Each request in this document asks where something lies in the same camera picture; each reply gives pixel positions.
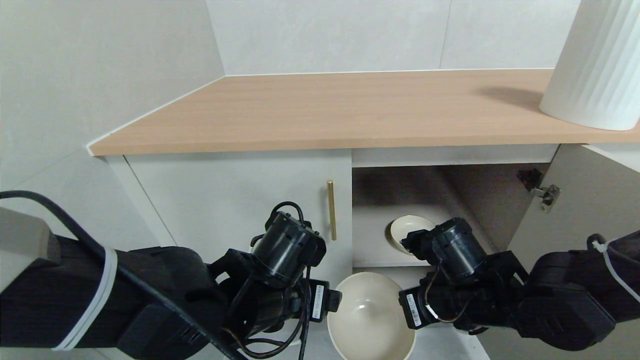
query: cabinet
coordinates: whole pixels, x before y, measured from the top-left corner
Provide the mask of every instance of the cabinet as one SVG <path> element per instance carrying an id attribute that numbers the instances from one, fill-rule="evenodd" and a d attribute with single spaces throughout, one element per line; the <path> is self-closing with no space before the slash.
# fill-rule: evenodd
<path id="1" fill-rule="evenodd" d="M 640 152 L 634 159 L 640 164 Z M 509 244 L 527 270 L 548 252 L 585 249 L 593 233 L 615 239 L 640 228 L 640 173 L 619 163 L 614 154 L 598 147 L 562 145 L 543 181 L 543 186 L 550 184 L 562 189 L 552 211 L 540 211 L 540 202 L 532 202 Z M 631 360 L 640 358 L 639 333 L 640 322 L 620 323 L 603 342 L 581 352 L 522 339 L 510 329 L 490 329 L 479 338 L 492 360 Z"/>
<path id="2" fill-rule="evenodd" d="M 436 223 L 465 217 L 487 252 L 508 248 L 527 269 L 548 252 L 583 249 L 592 233 L 615 238 L 640 227 L 640 166 L 630 165 L 634 159 L 640 163 L 640 149 L 634 155 L 625 148 L 621 158 L 607 150 L 612 147 L 590 145 L 561 145 L 557 152 L 549 145 L 534 156 L 504 149 L 482 156 L 466 147 L 414 149 L 411 158 L 397 149 L 354 150 L 353 156 L 351 150 L 313 150 L 126 158 L 171 237 L 205 261 L 229 248 L 248 250 L 275 204 L 297 202 L 327 243 L 327 255 L 312 276 L 329 280 L 332 287 L 365 268 L 396 274 L 405 287 L 417 283 L 425 262 L 393 248 L 385 234 L 391 221 L 410 213 Z M 532 168 L 546 173 L 542 186 L 562 189 L 549 213 L 516 177 Z M 336 241 L 330 234 L 328 179 L 335 184 Z M 289 331 L 286 327 L 281 335 Z M 579 353 L 521 339 L 510 329 L 491 329 L 478 338 L 492 360 L 607 359 L 611 354 L 637 359 L 640 350 L 630 344 L 638 331 L 638 322 L 619 324 L 602 344 Z M 481 348 L 477 338 L 470 339 Z"/>
<path id="3" fill-rule="evenodd" d="M 326 241 L 324 261 L 312 277 L 336 286 L 351 275 L 350 150 L 140 155 L 127 161 L 175 242 L 204 261 L 229 248 L 249 251 L 273 206 L 291 200 Z M 335 241 L 328 179 L 335 188 Z"/>

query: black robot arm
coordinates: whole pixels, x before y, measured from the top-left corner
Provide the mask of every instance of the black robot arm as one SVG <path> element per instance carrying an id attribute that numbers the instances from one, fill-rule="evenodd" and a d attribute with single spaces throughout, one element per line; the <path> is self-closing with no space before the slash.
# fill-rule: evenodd
<path id="1" fill-rule="evenodd" d="M 407 325 L 452 322 L 470 334 L 510 327 L 563 350 L 594 345 L 616 323 L 640 317 L 640 302 L 612 276 L 594 241 L 605 243 L 592 235 L 587 250 L 546 254 L 528 274 L 510 251 L 487 256 L 462 218 L 410 233 L 403 246 L 436 270 L 400 292 Z M 610 242 L 605 251 L 637 293 L 640 231 Z"/>
<path id="2" fill-rule="evenodd" d="M 0 192 L 0 199 L 12 197 L 39 202 L 77 240 L 53 235 L 48 228 L 44 237 L 28 236 L 32 217 L 0 208 L 0 251 L 13 254 L 20 248 L 16 243 L 32 240 L 32 248 L 44 249 L 0 290 L 0 347 L 60 348 L 98 296 L 96 289 L 108 272 L 108 251 L 46 197 Z M 298 218 L 280 211 L 284 206 L 296 208 Z M 336 311 L 341 294 L 328 282 L 309 278 L 326 245 L 297 204 L 278 204 L 265 230 L 247 239 L 251 253 L 229 249 L 212 264 L 184 247 L 115 251 L 117 272 L 106 303 L 71 348 L 118 347 L 135 359 L 180 360 L 213 343 L 229 359 L 245 359 L 239 348 L 267 359 L 301 331 L 301 359 L 308 322 L 322 322 L 328 311 Z M 222 274 L 228 277 L 220 281 Z M 290 319 L 297 326 L 287 341 L 253 337 L 275 332 Z M 258 353 L 247 347 L 254 343 L 275 348 Z"/>

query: white zip tie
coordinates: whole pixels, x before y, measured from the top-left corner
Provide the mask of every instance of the white zip tie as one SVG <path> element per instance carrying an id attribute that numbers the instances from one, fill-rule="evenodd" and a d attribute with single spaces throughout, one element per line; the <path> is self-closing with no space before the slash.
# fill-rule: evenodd
<path id="1" fill-rule="evenodd" d="M 638 296 L 638 294 L 629 285 L 627 285 L 627 283 L 622 278 L 620 278 L 620 276 L 618 276 L 618 273 L 611 265 L 611 259 L 609 259 L 609 253 L 607 252 L 607 248 L 609 247 L 609 243 L 612 241 L 615 241 L 615 240 L 607 241 L 604 244 L 594 241 L 593 246 L 604 255 L 604 262 L 605 264 L 607 264 L 607 268 L 609 269 L 611 276 L 613 276 L 613 278 L 618 282 L 618 284 L 620 284 L 620 286 L 622 286 L 629 294 L 631 294 L 631 296 L 633 296 L 634 299 L 640 302 L 640 296 Z"/>
<path id="2" fill-rule="evenodd" d="M 98 290 L 96 290 L 93 300 L 89 303 L 89 306 L 84 310 L 84 314 L 77 321 L 76 325 L 67 334 L 64 340 L 54 347 L 53 351 L 69 351 L 72 350 L 80 342 L 80 339 L 87 332 L 91 324 L 98 314 L 102 311 L 104 304 L 106 304 L 113 289 L 113 283 L 116 279 L 116 270 L 118 269 L 118 254 L 115 250 L 104 247 L 104 269 L 102 270 L 102 277 L 100 278 L 100 284 Z"/>

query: door hinge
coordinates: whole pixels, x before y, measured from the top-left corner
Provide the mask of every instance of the door hinge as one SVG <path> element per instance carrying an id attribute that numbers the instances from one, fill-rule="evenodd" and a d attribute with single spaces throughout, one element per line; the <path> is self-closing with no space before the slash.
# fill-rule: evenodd
<path id="1" fill-rule="evenodd" d="M 551 211 L 551 208 L 556 203 L 562 189 L 558 186 L 551 184 L 548 187 L 541 188 L 542 174 L 537 168 L 533 170 L 521 170 L 518 171 L 518 179 L 524 184 L 527 191 L 537 197 L 542 198 L 540 202 L 540 209 L 545 212 Z"/>

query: white vase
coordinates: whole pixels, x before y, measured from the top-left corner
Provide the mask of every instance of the white vase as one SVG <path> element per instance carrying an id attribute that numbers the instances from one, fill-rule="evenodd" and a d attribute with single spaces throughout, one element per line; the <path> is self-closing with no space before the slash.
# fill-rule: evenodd
<path id="1" fill-rule="evenodd" d="M 640 118 L 640 1 L 582 0 L 540 110 L 607 130 Z"/>

